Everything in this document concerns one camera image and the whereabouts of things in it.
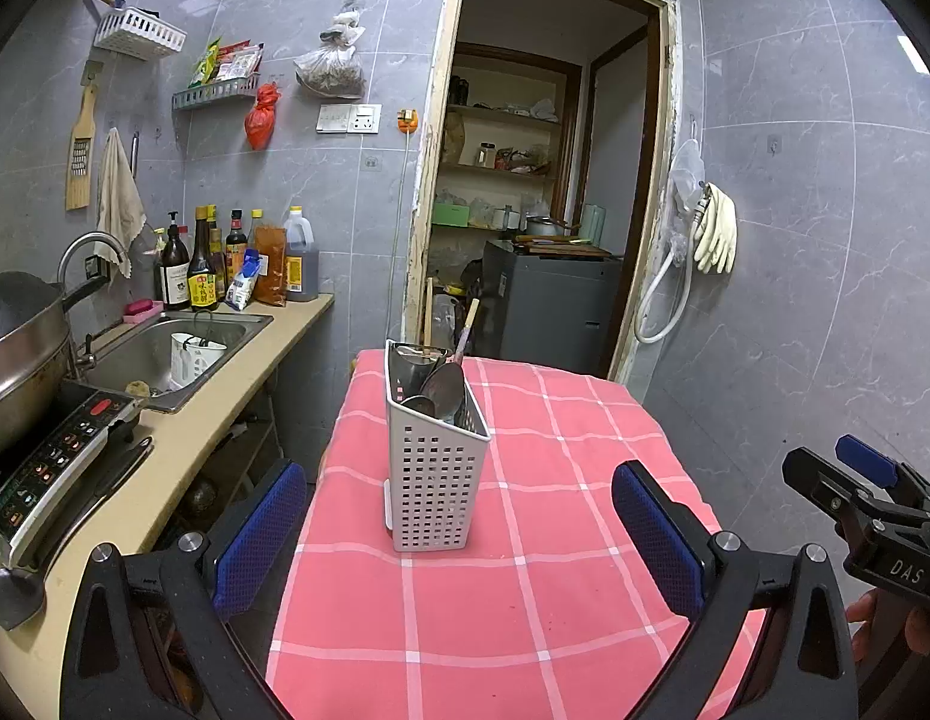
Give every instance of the wooden grater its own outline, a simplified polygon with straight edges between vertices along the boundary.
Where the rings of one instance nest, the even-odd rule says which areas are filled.
[[[82,91],[82,108],[71,129],[68,144],[68,173],[65,176],[65,210],[85,208],[92,194],[92,144],[95,139],[95,94],[89,84]]]

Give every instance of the screw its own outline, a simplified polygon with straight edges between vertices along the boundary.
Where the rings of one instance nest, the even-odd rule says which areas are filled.
[[[182,552],[194,552],[202,545],[202,541],[204,541],[204,539],[201,533],[192,531],[178,539],[178,548],[182,550]]]
[[[742,540],[731,531],[719,531],[715,534],[715,543],[725,552],[735,552],[742,546]]]
[[[828,560],[828,553],[818,544],[809,544],[805,547],[805,554],[809,556],[812,562],[825,562]]]
[[[92,548],[92,560],[95,562],[105,562],[111,556],[111,544],[99,544],[99,546]]]

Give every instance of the rubber glove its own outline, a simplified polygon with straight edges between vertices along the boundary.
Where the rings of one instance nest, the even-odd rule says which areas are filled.
[[[695,248],[694,260],[698,263],[698,269],[702,269],[702,259],[708,253],[711,253],[716,242],[716,222],[718,221],[718,203],[715,193],[712,194],[712,200],[705,209],[704,218],[695,230],[694,240],[698,242]]]
[[[705,218],[695,233],[699,241],[695,249],[694,260],[699,271],[704,274],[716,267],[716,272],[729,272],[735,262],[737,245],[737,225],[735,203],[715,185],[712,189],[712,201],[709,203]]]
[[[718,268],[716,272],[722,274],[730,274],[732,272],[732,265],[735,264],[735,250],[737,244],[739,243],[739,224],[737,223],[735,217],[735,203],[732,202],[732,199],[723,194],[725,198],[725,204],[722,206],[723,210],[723,235],[728,241],[728,245],[725,248],[725,253],[721,260],[718,261]]]
[[[705,218],[698,225],[694,236],[695,240],[698,241],[694,260],[698,263],[699,271],[704,274],[708,272],[706,268],[708,268],[712,254],[718,245],[718,206],[719,192],[716,191],[715,187],[712,187],[712,200],[709,202],[708,208],[705,210]]]

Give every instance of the hanging towel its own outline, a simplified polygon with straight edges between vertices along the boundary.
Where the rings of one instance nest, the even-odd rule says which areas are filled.
[[[114,235],[125,251],[129,251],[143,227],[145,208],[142,207],[118,130],[112,127],[105,141],[105,154],[98,172],[98,229]],[[104,244],[95,244],[94,253],[118,265],[118,272],[125,278],[131,277],[131,258],[125,257],[120,263],[116,253]]]

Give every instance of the plastic bag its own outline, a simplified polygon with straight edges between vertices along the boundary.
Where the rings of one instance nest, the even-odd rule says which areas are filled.
[[[465,122],[462,114],[449,111],[445,114],[445,131],[442,133],[442,162],[457,165],[465,151]]]
[[[305,89],[323,98],[344,100],[360,100],[365,94],[365,77],[355,48],[356,40],[365,33],[365,27],[358,26],[359,15],[356,9],[339,13],[332,26],[319,35],[325,45],[292,60],[295,77]]]
[[[702,194],[698,182],[705,180],[705,163],[702,162],[696,141],[689,139],[679,146],[671,161],[668,178],[675,186],[679,207],[685,214],[692,213]]]
[[[275,129],[275,103],[281,97],[278,86],[274,83],[263,84],[259,87],[259,98],[255,107],[245,117],[245,135],[255,151],[261,151],[268,146]]]
[[[435,295],[431,305],[431,345],[455,348],[455,298]]]
[[[268,258],[268,269],[264,274],[259,273],[252,297],[267,306],[284,306],[284,227],[257,225],[255,241],[252,241],[252,244],[262,260]]]

